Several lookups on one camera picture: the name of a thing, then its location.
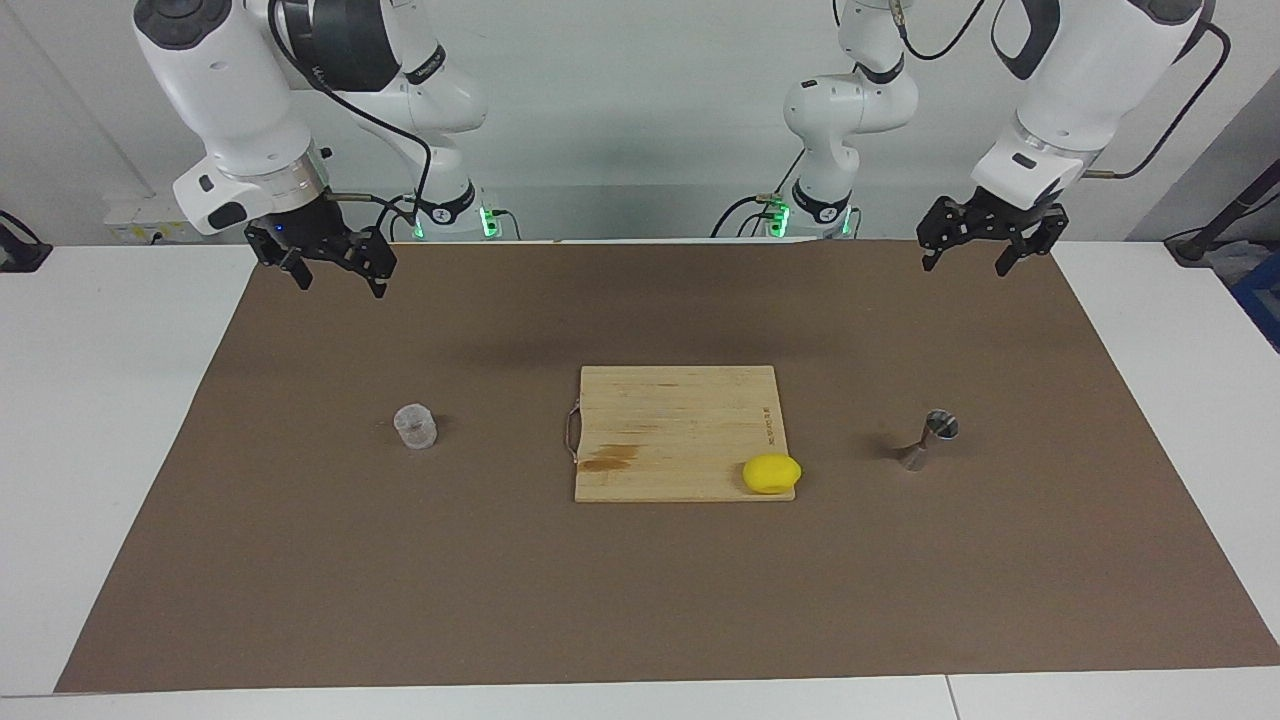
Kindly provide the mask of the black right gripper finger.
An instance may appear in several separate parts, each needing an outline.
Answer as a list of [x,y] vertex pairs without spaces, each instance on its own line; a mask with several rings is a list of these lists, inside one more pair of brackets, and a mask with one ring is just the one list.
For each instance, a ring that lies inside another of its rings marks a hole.
[[349,231],[340,265],[365,279],[375,299],[383,299],[394,273],[397,258],[379,228]]
[[264,243],[262,264],[278,268],[289,275],[302,291],[308,290],[314,282],[314,274],[298,249],[283,249],[278,243]]

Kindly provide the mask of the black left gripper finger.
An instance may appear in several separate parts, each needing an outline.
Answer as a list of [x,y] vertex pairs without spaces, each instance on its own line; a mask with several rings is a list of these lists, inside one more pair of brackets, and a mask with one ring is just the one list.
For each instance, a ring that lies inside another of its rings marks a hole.
[[974,238],[972,222],[974,210],[950,196],[938,197],[916,225],[916,240],[922,250],[922,266],[932,272],[942,255]]
[[1033,255],[1050,254],[1068,224],[1069,215],[1062,204],[1048,206],[1029,236],[1024,236],[1020,231],[1012,232],[1009,246],[995,263],[996,274],[1006,277],[1020,260]]

